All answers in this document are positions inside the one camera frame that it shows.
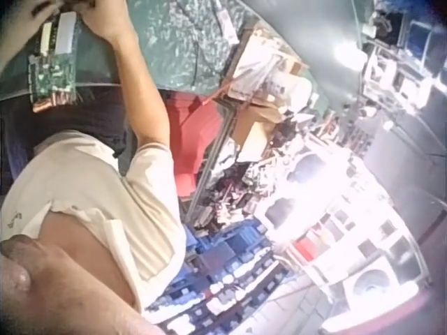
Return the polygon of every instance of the green circuit board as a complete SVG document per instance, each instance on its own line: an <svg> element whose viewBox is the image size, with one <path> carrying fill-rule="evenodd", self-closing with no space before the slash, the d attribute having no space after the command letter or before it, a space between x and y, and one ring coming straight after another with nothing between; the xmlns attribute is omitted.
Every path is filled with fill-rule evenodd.
<svg viewBox="0 0 447 335"><path fill-rule="evenodd" d="M34 112L76 101L76 46L80 33L75 13L52 17L41 29L29 56L28 83Z"/></svg>
<svg viewBox="0 0 447 335"><path fill-rule="evenodd" d="M31 102L51 98L53 92L66 92L75 100L75 61L70 54L49 55L30 59L29 82Z"/></svg>

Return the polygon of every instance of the box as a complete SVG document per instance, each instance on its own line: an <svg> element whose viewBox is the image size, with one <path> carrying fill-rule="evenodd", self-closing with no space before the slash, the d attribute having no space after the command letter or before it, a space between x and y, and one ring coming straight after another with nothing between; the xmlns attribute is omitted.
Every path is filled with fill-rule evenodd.
<svg viewBox="0 0 447 335"><path fill-rule="evenodd" d="M282 107L305 68L301 59L267 27L245 31L223 86L227 97L265 107Z"/></svg>
<svg viewBox="0 0 447 335"><path fill-rule="evenodd" d="M240 145L238 162L256 162L262 159L274 129L283 117L278 109L250 105L240 110L231 137Z"/></svg>

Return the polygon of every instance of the finger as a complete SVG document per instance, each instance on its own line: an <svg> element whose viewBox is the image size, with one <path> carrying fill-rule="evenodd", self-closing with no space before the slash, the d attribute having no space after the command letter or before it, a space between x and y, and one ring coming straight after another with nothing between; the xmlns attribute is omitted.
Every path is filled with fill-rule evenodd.
<svg viewBox="0 0 447 335"><path fill-rule="evenodd" d="M31 287L31 278L27 270L18 263L1 255L0 284L1 296L6 293L16 294L17 291L27 291Z"/></svg>
<svg viewBox="0 0 447 335"><path fill-rule="evenodd" d="M46 21L52 14L57 12L64 2L62 0L48 0L39 3L32 11L33 18L37 22Z"/></svg>
<svg viewBox="0 0 447 335"><path fill-rule="evenodd" d="M39 260L45 252L33 239L24 235L15 235L0 243L0 252L9 260L23 267L29 273L39 268Z"/></svg>
<svg viewBox="0 0 447 335"><path fill-rule="evenodd" d="M73 10L79 14L85 14L90 8L90 3L87 1L80 1L73 5Z"/></svg>

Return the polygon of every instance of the t-shirt sleeve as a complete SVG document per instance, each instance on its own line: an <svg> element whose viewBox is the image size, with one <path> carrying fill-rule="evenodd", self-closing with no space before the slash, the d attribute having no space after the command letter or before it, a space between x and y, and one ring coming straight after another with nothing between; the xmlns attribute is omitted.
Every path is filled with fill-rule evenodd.
<svg viewBox="0 0 447 335"><path fill-rule="evenodd" d="M179 217L174 162L170 150L161 144L140 148L125 176L125 184L148 219L145 224L133 224L132 228L128 228L128 231L133 230L133 238L139 240L138 244L142 247L140 251L151 255L154 246L146 246L146 238L154 233L159 235L157 260L151 260L152 264L147 266L160 268L168 265L178 272L186 251L186 232Z"/></svg>
<svg viewBox="0 0 447 335"><path fill-rule="evenodd" d="M174 179L174 161L162 144L141 147L133 157L126 180L143 206L160 203L179 220L179 203Z"/></svg>

